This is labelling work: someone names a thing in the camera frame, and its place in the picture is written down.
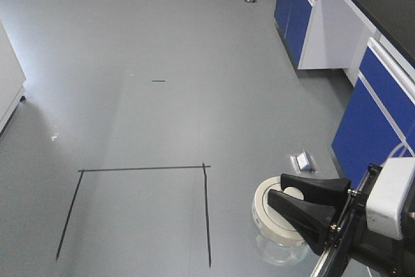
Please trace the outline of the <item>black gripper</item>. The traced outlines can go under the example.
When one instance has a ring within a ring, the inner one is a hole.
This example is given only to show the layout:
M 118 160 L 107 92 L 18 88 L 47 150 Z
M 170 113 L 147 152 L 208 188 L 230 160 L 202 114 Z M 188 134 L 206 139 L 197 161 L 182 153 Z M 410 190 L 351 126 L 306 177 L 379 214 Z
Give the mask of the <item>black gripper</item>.
M 295 187 L 305 201 L 274 189 L 268 192 L 268 205 L 294 227 L 316 255 L 321 255 L 312 276 L 342 276 L 352 260 L 383 275 L 389 273 L 388 239 L 369 231 L 366 221 L 366 202 L 381 169 L 370 164 L 358 188 L 349 195 L 351 180 L 347 178 L 317 179 L 288 174 L 280 176 L 282 190 Z M 332 240 L 326 244 L 336 215 L 333 206 L 343 205 L 344 213 Z

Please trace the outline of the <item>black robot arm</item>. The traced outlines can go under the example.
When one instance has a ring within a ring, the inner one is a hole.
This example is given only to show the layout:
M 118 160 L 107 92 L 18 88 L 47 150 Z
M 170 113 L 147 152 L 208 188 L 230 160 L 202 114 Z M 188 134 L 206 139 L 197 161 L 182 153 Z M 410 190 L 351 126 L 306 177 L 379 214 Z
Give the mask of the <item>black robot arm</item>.
M 369 165 L 356 189 L 347 178 L 282 174 L 267 204 L 320 257 L 313 276 L 342 276 L 350 259 L 383 276 L 414 275 L 414 158 Z

